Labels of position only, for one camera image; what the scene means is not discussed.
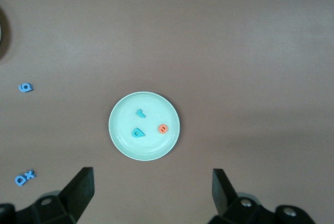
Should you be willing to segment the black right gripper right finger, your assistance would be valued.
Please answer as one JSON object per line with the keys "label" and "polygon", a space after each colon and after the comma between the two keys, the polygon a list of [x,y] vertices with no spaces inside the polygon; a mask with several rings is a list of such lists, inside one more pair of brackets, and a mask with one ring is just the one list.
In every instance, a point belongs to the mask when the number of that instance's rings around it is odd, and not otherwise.
{"label": "black right gripper right finger", "polygon": [[218,214],[209,223],[314,223],[307,212],[296,206],[279,205],[271,212],[254,196],[237,194],[222,169],[212,171],[212,198]]}

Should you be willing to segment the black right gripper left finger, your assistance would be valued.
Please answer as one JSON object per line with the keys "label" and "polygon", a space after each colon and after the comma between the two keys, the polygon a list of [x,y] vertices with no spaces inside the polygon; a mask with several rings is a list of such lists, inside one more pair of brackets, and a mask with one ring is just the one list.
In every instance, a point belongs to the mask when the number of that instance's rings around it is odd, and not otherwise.
{"label": "black right gripper left finger", "polygon": [[45,195],[17,211],[1,204],[1,223],[77,223],[94,196],[94,171],[82,168],[56,195]]}

